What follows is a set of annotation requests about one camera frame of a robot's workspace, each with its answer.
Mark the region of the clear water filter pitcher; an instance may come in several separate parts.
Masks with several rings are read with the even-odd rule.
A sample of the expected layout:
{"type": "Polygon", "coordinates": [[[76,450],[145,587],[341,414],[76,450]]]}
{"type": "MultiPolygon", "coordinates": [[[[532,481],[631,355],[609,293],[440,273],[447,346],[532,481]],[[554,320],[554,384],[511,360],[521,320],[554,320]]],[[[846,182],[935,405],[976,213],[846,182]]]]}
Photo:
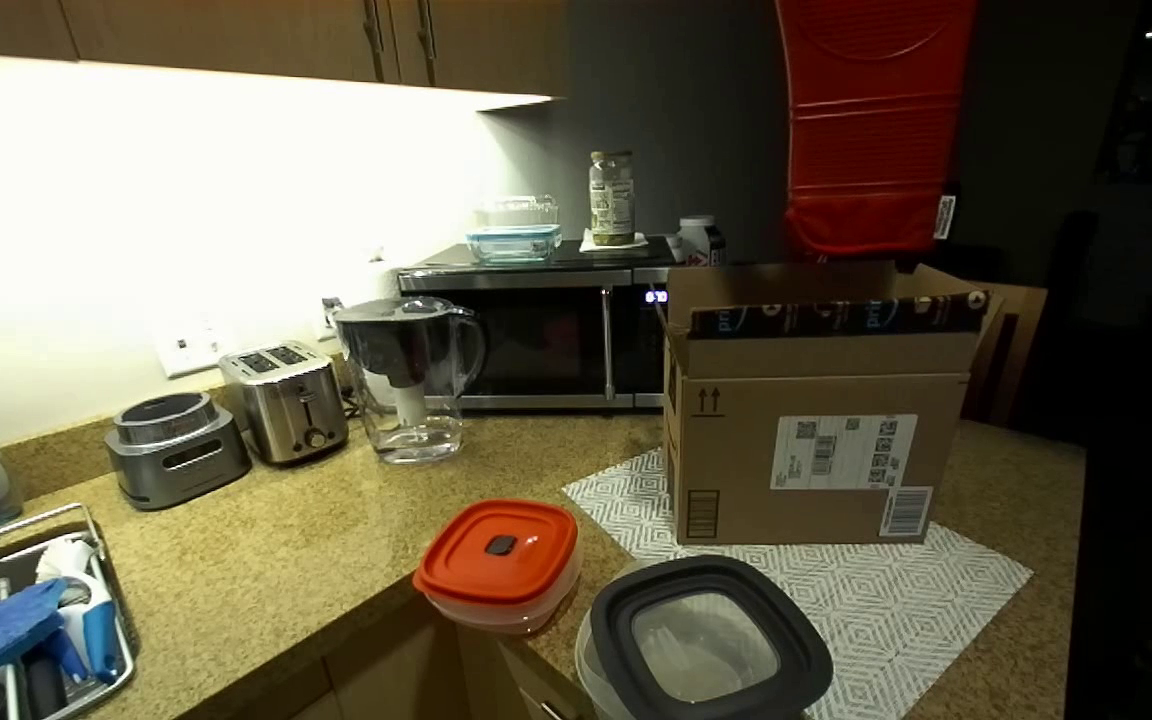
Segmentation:
{"type": "Polygon", "coordinates": [[[461,395],[483,367],[481,320],[440,297],[390,297],[336,311],[358,375],[358,417],[382,466],[435,466],[461,454],[461,395]]]}

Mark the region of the metal sink caddy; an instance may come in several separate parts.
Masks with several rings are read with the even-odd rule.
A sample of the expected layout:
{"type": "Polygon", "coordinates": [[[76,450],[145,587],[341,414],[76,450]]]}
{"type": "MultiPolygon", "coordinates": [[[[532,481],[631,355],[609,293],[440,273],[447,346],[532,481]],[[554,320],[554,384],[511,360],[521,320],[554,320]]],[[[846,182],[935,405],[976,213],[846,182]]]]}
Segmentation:
{"type": "Polygon", "coordinates": [[[83,503],[0,527],[0,720],[83,720],[134,677],[134,624],[83,503]]]}

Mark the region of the silver toaster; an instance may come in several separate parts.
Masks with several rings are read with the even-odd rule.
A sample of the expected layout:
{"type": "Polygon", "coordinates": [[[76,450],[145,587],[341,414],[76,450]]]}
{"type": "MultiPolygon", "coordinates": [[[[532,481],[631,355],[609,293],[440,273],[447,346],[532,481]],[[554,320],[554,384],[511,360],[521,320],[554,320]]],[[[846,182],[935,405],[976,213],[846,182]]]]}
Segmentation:
{"type": "Polygon", "coordinates": [[[333,360],[308,346],[268,346],[220,360],[264,466],[299,466],[348,442],[333,360]]]}

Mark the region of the orange lid food container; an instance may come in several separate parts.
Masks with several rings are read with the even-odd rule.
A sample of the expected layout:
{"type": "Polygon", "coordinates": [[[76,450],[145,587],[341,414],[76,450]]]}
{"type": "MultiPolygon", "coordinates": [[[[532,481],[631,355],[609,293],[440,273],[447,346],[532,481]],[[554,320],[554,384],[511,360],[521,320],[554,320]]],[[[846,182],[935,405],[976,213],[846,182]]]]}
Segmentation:
{"type": "Polygon", "coordinates": [[[412,586],[463,628],[532,638],[575,587],[575,520],[537,500],[468,503],[423,549],[412,586]]]}

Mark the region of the grey round appliance base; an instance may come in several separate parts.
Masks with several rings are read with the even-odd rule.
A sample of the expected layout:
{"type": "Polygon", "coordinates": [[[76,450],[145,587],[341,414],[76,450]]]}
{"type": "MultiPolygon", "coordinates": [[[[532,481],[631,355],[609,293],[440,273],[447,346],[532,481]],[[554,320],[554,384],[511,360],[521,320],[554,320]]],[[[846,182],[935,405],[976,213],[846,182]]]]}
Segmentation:
{"type": "Polygon", "coordinates": [[[125,500],[141,511],[184,503],[253,469],[237,417],[206,392],[167,392],[125,409],[104,450],[125,500]]]}

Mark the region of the clear glass container blue lid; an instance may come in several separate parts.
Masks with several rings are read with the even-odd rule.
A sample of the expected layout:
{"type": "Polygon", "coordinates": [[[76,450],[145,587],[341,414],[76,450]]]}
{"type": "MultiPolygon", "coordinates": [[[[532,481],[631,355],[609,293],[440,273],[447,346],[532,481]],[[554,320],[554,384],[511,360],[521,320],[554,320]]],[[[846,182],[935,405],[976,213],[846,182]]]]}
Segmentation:
{"type": "Polygon", "coordinates": [[[537,259],[561,235],[554,204],[537,198],[501,198],[473,213],[463,242],[481,259],[537,259]]]}

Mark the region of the grey lid food container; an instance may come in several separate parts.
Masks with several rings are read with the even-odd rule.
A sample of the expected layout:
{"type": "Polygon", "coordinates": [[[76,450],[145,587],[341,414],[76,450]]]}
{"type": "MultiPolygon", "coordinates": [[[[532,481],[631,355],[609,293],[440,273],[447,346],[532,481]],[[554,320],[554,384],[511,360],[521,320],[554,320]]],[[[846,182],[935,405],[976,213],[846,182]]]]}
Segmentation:
{"type": "Polygon", "coordinates": [[[575,628],[599,720],[806,720],[832,651],[798,603],[728,555],[635,565],[575,628]]]}

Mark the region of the black microwave oven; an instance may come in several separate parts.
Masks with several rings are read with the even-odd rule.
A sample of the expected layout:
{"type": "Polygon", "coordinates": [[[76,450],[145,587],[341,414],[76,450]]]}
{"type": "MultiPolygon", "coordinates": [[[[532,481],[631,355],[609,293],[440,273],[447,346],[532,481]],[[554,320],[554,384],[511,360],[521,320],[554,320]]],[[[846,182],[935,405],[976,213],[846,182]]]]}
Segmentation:
{"type": "Polygon", "coordinates": [[[483,259],[452,243],[394,273],[402,297],[440,297],[483,327],[468,414],[651,414],[664,402],[669,273],[664,235],[625,252],[575,242],[526,259],[483,259]]]}

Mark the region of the glass jar on microwave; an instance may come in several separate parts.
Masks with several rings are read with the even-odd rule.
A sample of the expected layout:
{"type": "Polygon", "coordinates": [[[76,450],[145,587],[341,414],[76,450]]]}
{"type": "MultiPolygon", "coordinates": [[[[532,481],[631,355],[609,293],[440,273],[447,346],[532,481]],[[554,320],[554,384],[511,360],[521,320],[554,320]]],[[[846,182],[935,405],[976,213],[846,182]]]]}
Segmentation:
{"type": "Polygon", "coordinates": [[[593,249],[625,249],[635,242],[635,160],[628,152],[588,158],[588,230],[593,249]]]}

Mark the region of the blue dish brush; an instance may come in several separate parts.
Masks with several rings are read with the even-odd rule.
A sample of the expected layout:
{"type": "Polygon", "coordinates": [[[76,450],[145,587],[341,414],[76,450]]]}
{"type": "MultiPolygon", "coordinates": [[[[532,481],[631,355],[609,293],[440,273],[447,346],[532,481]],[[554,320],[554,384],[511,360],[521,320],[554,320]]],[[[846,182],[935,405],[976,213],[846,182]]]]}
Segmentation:
{"type": "Polygon", "coordinates": [[[0,666],[50,648],[66,681],[116,681],[125,657],[116,646],[116,603],[81,578],[41,582],[0,600],[0,666]]]}

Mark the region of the brown cardboard box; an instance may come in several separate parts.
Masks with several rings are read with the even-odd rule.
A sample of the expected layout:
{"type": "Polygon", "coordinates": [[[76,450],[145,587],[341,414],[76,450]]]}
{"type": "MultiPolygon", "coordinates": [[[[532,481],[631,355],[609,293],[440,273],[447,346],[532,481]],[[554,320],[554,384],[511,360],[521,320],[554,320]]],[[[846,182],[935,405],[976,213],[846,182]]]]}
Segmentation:
{"type": "Polygon", "coordinates": [[[676,541],[919,541],[989,308],[989,288],[926,265],[676,268],[664,318],[676,541]]]}

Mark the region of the white patterned placemat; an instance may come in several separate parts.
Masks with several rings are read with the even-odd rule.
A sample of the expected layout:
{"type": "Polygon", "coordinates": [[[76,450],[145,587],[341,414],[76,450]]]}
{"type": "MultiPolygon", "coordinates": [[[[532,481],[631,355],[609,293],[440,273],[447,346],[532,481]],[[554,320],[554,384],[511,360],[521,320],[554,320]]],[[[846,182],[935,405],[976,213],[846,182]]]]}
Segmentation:
{"type": "Polygon", "coordinates": [[[1029,568],[942,525],[914,546],[680,546],[664,454],[641,454],[562,487],[631,559],[732,555],[758,568],[815,624],[832,689],[810,720],[908,720],[914,699],[1029,586],[1029,568]]]}

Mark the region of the wooden chair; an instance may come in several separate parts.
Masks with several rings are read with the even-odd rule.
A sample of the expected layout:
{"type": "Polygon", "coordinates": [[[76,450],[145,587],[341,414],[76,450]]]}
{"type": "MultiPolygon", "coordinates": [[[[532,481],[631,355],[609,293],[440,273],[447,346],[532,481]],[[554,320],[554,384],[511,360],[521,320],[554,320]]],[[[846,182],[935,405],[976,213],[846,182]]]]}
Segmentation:
{"type": "Polygon", "coordinates": [[[1009,424],[1018,405],[1049,293],[1033,283],[965,281],[930,265],[914,265],[905,288],[914,305],[930,308],[930,326],[914,331],[914,350],[926,355],[926,367],[919,367],[919,405],[930,422],[956,424],[966,417],[1009,424]]]}

